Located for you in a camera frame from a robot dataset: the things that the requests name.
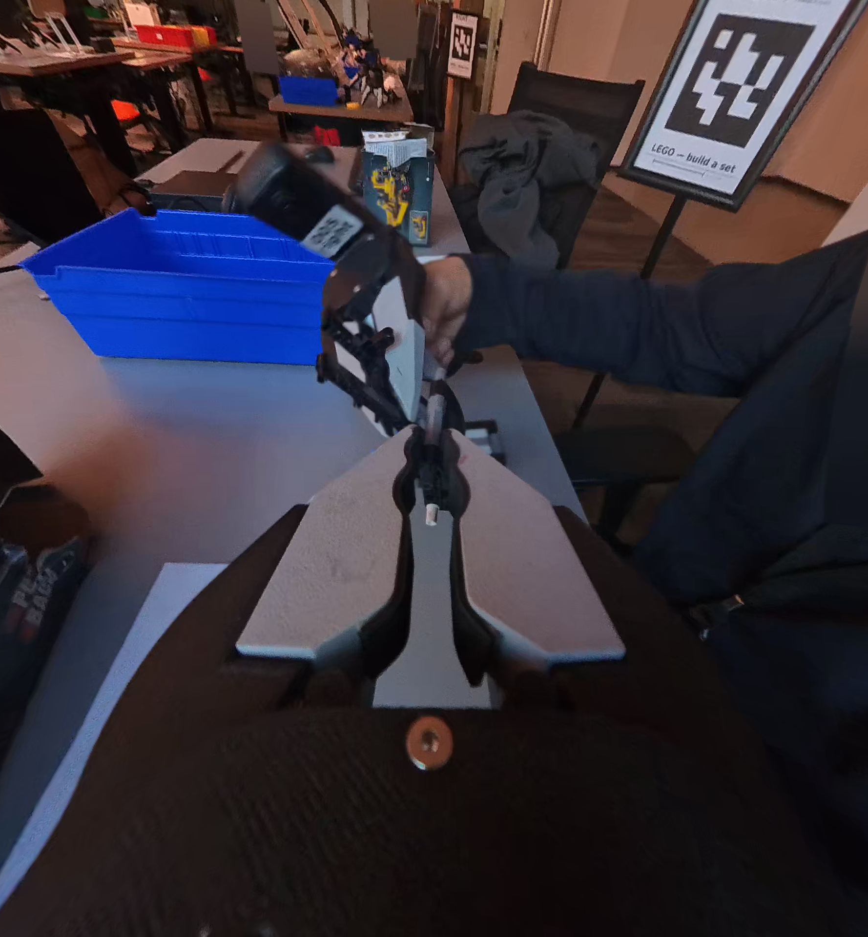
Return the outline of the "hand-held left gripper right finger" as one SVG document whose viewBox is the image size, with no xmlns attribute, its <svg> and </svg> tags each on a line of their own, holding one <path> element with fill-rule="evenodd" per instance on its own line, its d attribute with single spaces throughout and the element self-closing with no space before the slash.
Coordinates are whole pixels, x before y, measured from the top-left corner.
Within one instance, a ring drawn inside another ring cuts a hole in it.
<svg viewBox="0 0 868 937">
<path fill-rule="evenodd" d="M 623 662 L 626 646 L 556 507 L 456 430 L 444 433 L 453 518 L 453 639 L 468 683 L 501 709 L 517 680 Z"/>
</svg>

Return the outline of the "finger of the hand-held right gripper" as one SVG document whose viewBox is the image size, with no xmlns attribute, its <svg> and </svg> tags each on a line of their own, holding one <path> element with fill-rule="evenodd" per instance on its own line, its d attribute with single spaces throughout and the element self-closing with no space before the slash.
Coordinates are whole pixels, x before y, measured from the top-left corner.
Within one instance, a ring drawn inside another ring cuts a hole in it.
<svg viewBox="0 0 868 937">
<path fill-rule="evenodd" d="M 425 370 L 426 337 L 421 324 L 408 312 L 399 278 L 379 291 L 370 313 L 376 332 L 390 329 L 393 343 L 383 356 L 389 370 L 388 382 L 407 419 L 417 419 Z"/>
</svg>

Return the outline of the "black flat box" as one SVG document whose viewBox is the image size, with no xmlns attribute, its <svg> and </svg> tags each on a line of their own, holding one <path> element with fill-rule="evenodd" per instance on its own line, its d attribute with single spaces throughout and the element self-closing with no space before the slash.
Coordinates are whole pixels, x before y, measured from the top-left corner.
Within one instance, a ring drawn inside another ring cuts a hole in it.
<svg viewBox="0 0 868 937">
<path fill-rule="evenodd" d="M 184 170 L 170 179 L 153 183 L 148 199 L 159 210 L 219 213 L 236 173 L 216 170 Z"/>
</svg>

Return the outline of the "blue black lego model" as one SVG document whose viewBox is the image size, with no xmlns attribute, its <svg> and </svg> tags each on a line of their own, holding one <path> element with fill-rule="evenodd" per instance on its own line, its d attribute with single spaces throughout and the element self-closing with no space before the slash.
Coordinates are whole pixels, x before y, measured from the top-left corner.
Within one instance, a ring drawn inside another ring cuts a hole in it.
<svg viewBox="0 0 868 937">
<path fill-rule="evenodd" d="M 397 91 L 396 76 L 383 67 L 374 42 L 356 30 L 343 33 L 335 68 L 340 100 L 348 109 L 362 107 L 369 100 L 374 100 L 377 108 L 403 100 Z"/>
</svg>

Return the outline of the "light wooden table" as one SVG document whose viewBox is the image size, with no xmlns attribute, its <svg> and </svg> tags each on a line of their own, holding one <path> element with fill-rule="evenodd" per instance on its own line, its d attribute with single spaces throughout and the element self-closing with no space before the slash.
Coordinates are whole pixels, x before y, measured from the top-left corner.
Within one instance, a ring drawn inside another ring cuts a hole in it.
<svg viewBox="0 0 868 937">
<path fill-rule="evenodd" d="M 332 144 L 351 146 L 358 143 L 364 128 L 390 129 L 414 122 L 404 81 L 396 73 L 384 73 L 381 104 L 374 91 L 365 101 L 358 88 L 350 95 L 349 101 L 330 101 L 329 94 L 324 95 L 325 101 L 318 101 L 319 95 L 311 90 L 313 100 L 288 101 L 277 93 L 267 102 L 267 110 L 276 120 L 277 138 L 283 143 L 310 138 L 318 127 L 330 132 Z"/>
</svg>

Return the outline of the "person's right forearm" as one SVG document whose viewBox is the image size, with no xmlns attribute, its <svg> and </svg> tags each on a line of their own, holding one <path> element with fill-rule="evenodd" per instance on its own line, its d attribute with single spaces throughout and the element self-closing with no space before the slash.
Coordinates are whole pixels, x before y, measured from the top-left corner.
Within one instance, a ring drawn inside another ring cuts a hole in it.
<svg viewBox="0 0 868 937">
<path fill-rule="evenodd" d="M 670 392 L 741 396 L 833 313 L 847 316 L 868 230 L 780 264 L 722 264 L 690 284 L 463 258 L 472 298 L 456 341 Z"/>
</svg>

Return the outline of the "small blue bin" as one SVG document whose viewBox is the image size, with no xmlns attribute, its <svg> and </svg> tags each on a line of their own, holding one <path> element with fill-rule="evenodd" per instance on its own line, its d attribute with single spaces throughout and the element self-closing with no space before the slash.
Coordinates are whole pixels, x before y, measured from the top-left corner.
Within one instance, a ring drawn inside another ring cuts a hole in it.
<svg viewBox="0 0 868 937">
<path fill-rule="evenodd" d="M 281 75 L 279 95 L 287 106 L 331 108 L 338 104 L 338 85 L 333 75 Z"/>
</svg>

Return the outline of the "black lego chassis assembly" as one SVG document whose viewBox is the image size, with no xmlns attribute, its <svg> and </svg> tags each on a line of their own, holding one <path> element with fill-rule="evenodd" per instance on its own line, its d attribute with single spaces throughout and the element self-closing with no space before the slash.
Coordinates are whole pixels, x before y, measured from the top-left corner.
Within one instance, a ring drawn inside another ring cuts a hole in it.
<svg viewBox="0 0 868 937">
<path fill-rule="evenodd" d="M 344 392 L 386 438 L 404 429 L 415 431 L 409 465 L 424 497 L 426 523 L 437 523 L 450 498 L 450 469 L 445 450 L 447 431 L 465 433 L 462 410 L 449 389 L 445 372 L 425 350 L 425 370 L 417 419 L 407 419 L 388 382 L 385 350 L 393 343 L 390 329 L 376 332 L 370 311 L 351 304 L 343 312 L 322 310 L 322 351 L 316 361 L 318 381 Z"/>
</svg>

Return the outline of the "person's right hand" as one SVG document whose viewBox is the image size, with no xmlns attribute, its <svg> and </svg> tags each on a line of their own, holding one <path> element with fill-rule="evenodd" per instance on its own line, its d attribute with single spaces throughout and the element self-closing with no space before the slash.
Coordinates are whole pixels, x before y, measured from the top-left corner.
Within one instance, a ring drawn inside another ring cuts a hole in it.
<svg viewBox="0 0 868 937">
<path fill-rule="evenodd" d="M 458 336 L 466 322 L 473 297 L 471 255 L 428 258 L 421 325 L 426 352 L 446 375 L 451 376 L 463 363 L 463 352 L 456 349 Z"/>
</svg>

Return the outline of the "black chair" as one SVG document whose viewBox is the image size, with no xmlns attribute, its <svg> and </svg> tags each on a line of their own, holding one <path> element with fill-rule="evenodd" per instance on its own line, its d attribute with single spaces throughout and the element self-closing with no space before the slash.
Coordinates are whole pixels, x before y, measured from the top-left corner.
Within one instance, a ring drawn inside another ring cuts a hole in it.
<svg viewBox="0 0 868 937">
<path fill-rule="evenodd" d="M 582 220 L 582 225 L 576 232 L 569 259 L 562 269 L 569 263 L 579 232 L 592 208 L 604 176 L 610 169 L 611 159 L 615 156 L 625 135 L 643 88 L 643 81 L 618 83 L 587 80 L 540 71 L 534 64 L 527 62 L 521 64 L 519 68 L 510 104 L 503 114 L 527 110 L 556 116 L 573 129 L 592 134 L 601 143 L 603 149 L 603 168 L 600 170 L 599 187 L 596 194 L 587 199 L 584 206 L 577 209 L 577 219 Z M 454 208 L 455 200 L 452 193 L 468 181 L 460 168 L 458 155 L 457 161 L 459 183 L 449 192 Z M 478 255 L 502 256 L 475 252 L 465 234 L 466 223 L 460 218 L 458 220 L 470 252 Z"/>
</svg>

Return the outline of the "black and white lego part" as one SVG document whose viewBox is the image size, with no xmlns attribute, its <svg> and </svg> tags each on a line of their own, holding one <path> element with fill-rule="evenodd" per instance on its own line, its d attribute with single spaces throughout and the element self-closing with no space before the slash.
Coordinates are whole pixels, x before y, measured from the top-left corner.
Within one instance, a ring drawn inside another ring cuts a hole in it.
<svg viewBox="0 0 868 937">
<path fill-rule="evenodd" d="M 464 435 L 486 455 L 501 465 L 507 465 L 506 449 L 495 420 L 467 421 Z"/>
</svg>

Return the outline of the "yellow vehicle lego box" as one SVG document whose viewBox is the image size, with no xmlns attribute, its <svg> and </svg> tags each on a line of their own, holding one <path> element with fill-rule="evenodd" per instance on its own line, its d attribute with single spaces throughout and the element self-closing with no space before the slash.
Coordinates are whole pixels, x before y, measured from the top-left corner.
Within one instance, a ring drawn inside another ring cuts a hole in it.
<svg viewBox="0 0 868 937">
<path fill-rule="evenodd" d="M 430 244 L 436 155 L 431 126 L 363 132 L 363 200 L 414 247 Z"/>
</svg>

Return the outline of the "framed tag sign on stand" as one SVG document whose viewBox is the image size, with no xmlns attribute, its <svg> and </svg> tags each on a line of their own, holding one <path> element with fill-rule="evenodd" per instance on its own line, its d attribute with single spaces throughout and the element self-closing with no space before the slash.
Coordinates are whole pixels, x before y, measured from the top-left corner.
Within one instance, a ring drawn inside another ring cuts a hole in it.
<svg viewBox="0 0 868 937">
<path fill-rule="evenodd" d="M 738 212 L 868 1 L 698 1 L 620 178 L 672 195 L 639 276 L 649 279 L 688 203 Z"/>
</svg>

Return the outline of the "dark wooden desk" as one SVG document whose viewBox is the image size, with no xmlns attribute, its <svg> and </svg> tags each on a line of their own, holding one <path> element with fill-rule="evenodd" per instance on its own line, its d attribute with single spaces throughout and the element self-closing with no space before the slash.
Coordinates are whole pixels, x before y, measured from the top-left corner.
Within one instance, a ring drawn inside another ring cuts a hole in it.
<svg viewBox="0 0 868 937">
<path fill-rule="evenodd" d="M 131 176 L 135 161 L 112 108 L 112 88 L 124 76 L 123 63 L 133 57 L 132 51 L 0 51 L 0 87 L 18 86 L 33 100 L 56 96 L 56 103 L 43 106 L 80 117 L 94 133 L 103 154 Z"/>
<path fill-rule="evenodd" d="M 186 82 L 186 99 L 196 115 L 197 128 L 204 130 L 208 136 L 217 135 L 218 129 L 207 100 L 206 86 L 201 75 L 202 65 L 212 66 L 230 116 L 247 117 L 246 113 L 239 111 L 238 105 L 242 104 L 251 111 L 257 104 L 252 77 L 239 46 L 214 42 L 211 45 L 188 49 L 176 45 L 144 43 L 123 37 L 112 37 L 111 41 L 116 51 L 133 52 L 133 58 L 125 60 L 125 63 L 138 65 L 142 71 L 147 71 L 150 65 L 156 65 L 169 71 L 182 72 Z"/>
</svg>

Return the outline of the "blue plastic bin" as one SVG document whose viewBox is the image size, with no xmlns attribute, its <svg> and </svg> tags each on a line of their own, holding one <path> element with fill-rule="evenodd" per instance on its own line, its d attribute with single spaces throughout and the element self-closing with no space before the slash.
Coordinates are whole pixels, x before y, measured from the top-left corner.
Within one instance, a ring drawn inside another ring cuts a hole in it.
<svg viewBox="0 0 868 937">
<path fill-rule="evenodd" d="M 20 262 L 101 357 L 311 367 L 333 263 L 254 217 L 134 209 Z"/>
</svg>

